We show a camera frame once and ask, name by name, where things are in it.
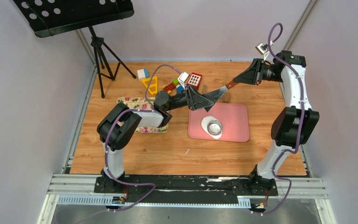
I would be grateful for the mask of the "metal dough scraper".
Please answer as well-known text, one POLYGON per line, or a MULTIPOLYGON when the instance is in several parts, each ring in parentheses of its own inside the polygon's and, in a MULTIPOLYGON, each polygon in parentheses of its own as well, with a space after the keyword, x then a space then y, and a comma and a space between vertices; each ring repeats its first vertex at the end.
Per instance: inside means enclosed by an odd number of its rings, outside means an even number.
POLYGON ((233 88, 234 86, 236 86, 238 84, 238 82, 235 82, 234 80, 232 80, 231 82, 227 83, 225 86, 222 86, 214 91, 210 91, 207 93, 202 94, 202 96, 206 99, 208 99, 209 101, 211 101, 211 103, 209 104, 209 106, 205 107, 205 111, 209 112, 210 109, 215 105, 215 103, 231 88, 233 88))

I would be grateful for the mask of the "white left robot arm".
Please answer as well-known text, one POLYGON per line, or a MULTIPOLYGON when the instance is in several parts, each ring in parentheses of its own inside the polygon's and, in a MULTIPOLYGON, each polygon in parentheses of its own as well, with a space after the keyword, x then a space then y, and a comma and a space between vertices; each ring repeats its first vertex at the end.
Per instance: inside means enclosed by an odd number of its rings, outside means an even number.
POLYGON ((209 111, 226 92, 227 88, 222 87, 200 94, 194 87, 187 86, 174 96, 166 91, 158 92, 151 109, 129 108, 124 103, 118 103, 97 127, 104 146, 105 166, 102 174, 107 178, 106 187, 113 193, 124 188, 124 148, 137 128, 164 127, 172 118, 169 111, 181 107, 187 106, 192 111, 209 111))

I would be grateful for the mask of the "pink rectangular tray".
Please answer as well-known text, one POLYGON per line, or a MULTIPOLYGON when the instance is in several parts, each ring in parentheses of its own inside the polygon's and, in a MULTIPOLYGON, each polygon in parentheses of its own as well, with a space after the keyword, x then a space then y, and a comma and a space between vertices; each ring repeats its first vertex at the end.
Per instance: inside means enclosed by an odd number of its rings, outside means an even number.
POLYGON ((216 103, 210 111, 189 111, 188 135, 193 139, 246 142, 249 140, 248 111, 244 105, 216 103), (220 137, 213 137, 202 127, 206 117, 213 117, 222 124, 220 137))

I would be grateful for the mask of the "white dough ball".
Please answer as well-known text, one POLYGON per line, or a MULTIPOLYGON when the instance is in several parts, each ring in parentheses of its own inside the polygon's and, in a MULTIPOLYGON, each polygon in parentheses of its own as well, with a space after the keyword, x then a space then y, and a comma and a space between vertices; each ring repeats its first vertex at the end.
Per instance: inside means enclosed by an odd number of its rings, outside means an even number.
POLYGON ((213 139, 220 139, 223 125, 213 116, 206 116, 201 121, 201 128, 213 139))

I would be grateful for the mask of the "wooden dough roller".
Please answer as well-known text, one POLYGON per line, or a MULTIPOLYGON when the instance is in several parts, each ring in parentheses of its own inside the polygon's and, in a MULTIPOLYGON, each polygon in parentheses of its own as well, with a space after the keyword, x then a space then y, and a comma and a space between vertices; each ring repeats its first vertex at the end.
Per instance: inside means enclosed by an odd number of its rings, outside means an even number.
POLYGON ((230 102, 230 94, 228 93, 228 88, 226 86, 222 86, 216 90, 209 91, 202 94, 207 99, 211 100, 213 103, 222 102, 229 103, 230 102))

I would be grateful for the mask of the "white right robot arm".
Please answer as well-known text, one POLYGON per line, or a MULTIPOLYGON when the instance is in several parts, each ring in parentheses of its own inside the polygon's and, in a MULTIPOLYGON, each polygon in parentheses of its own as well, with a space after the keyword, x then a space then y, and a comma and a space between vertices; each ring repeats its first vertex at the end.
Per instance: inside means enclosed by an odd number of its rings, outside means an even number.
POLYGON ((300 145, 306 143, 319 121, 319 112, 308 101, 305 86, 306 60, 304 56, 282 50, 268 64, 254 59, 251 66, 233 82, 258 85, 262 80, 283 84, 285 107, 271 127, 272 144, 249 175, 248 190, 254 195, 271 188, 276 173, 289 154, 296 154, 300 145))

